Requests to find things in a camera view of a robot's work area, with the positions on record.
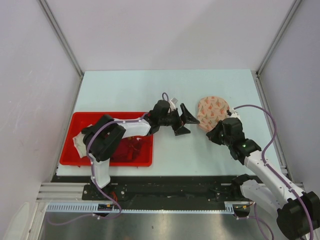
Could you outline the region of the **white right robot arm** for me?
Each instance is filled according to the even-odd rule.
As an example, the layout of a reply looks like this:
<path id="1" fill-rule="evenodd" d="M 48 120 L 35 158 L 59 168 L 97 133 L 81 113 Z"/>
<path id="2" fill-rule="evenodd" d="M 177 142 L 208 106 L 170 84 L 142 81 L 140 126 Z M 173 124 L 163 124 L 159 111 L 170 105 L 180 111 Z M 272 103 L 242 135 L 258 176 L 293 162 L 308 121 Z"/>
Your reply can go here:
<path id="1" fill-rule="evenodd" d="M 261 147 L 245 137 L 238 118 L 220 120 L 206 136 L 211 142 L 226 146 L 233 159 L 251 170 L 264 184 L 261 187 L 247 174 L 240 175 L 234 180 L 236 185 L 230 188 L 235 200 L 250 199 L 269 212 L 289 240 L 305 235 L 314 238 L 314 231 L 320 227 L 319 196 L 313 191 L 306 192 L 276 170 Z"/>

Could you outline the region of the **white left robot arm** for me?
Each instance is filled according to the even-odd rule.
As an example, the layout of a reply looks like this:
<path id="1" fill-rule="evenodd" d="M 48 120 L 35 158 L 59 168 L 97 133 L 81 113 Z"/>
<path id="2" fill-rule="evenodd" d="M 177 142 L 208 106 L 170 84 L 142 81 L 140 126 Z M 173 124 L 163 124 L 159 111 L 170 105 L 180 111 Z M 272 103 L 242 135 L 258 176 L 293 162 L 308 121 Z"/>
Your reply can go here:
<path id="1" fill-rule="evenodd" d="M 86 156 L 90 159 L 91 180 L 95 184 L 93 194 L 100 200 L 110 196 L 111 181 L 109 175 L 110 159 L 116 152 L 122 139 L 129 137 L 152 136 L 160 127 L 171 127 L 175 136 L 190 134 L 186 124 L 200 123 L 180 104 L 182 114 L 171 100 L 159 100 L 149 112 L 135 119 L 118 119 L 103 115 L 94 125 L 84 128 L 82 142 Z"/>

